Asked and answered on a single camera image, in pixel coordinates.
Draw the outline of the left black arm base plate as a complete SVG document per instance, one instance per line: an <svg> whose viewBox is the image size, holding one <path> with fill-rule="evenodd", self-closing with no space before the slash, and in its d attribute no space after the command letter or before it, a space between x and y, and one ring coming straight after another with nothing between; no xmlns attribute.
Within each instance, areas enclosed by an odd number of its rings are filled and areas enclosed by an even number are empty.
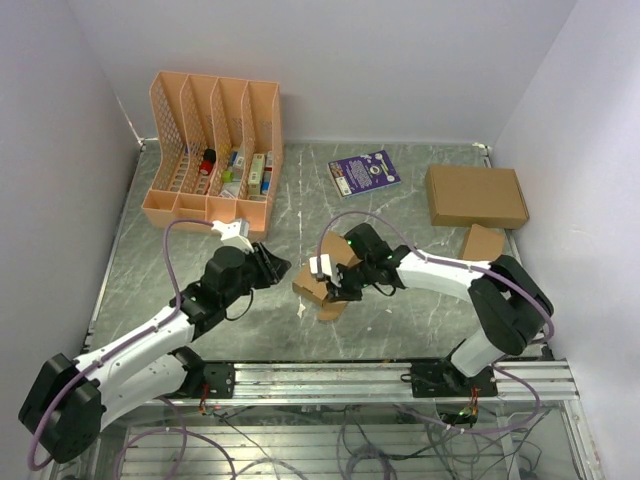
<svg viewBox="0 0 640 480"><path fill-rule="evenodd" d="M233 363L206 362L198 393L204 399L231 399L235 389L236 370Z"/></svg>

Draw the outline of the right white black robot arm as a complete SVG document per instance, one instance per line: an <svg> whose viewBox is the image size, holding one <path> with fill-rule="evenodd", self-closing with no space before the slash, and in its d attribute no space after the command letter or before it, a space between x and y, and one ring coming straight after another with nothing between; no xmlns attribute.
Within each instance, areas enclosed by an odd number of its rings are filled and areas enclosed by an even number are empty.
<svg viewBox="0 0 640 480"><path fill-rule="evenodd" d="M414 246L391 248L368 223L352 228L344 240L356 263L348 266L330 254L310 260L311 274L325 283L328 298L360 301L363 290L389 286L429 290L471 304L478 329L448 355L440 373L450 394L465 394L476 376L504 356L518 356L542 331L553 332L554 307L513 257L465 261L431 255Z"/></svg>

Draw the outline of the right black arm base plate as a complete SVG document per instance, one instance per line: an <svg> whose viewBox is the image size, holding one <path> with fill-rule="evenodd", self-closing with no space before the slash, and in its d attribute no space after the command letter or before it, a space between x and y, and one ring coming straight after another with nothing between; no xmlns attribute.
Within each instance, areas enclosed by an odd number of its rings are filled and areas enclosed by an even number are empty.
<svg viewBox="0 0 640 480"><path fill-rule="evenodd" d="M483 368L479 374L466 377L444 359L423 359L412 362L408 373L400 380L411 385L414 398L470 397L473 391L481 398L496 397L494 371Z"/></svg>

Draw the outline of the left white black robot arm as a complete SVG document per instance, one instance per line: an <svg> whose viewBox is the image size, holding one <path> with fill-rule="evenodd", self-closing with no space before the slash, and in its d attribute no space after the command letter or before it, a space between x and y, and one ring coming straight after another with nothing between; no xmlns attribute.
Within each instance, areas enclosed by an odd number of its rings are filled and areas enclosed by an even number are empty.
<svg viewBox="0 0 640 480"><path fill-rule="evenodd" d="M200 279L143 325L74 359L64 354L48 359L18 414L32 435L31 447L66 463L146 401L196 395L203 387L204 363L190 344L227 320L238 299L278 284L290 268L261 243L249 253L220 247Z"/></svg>

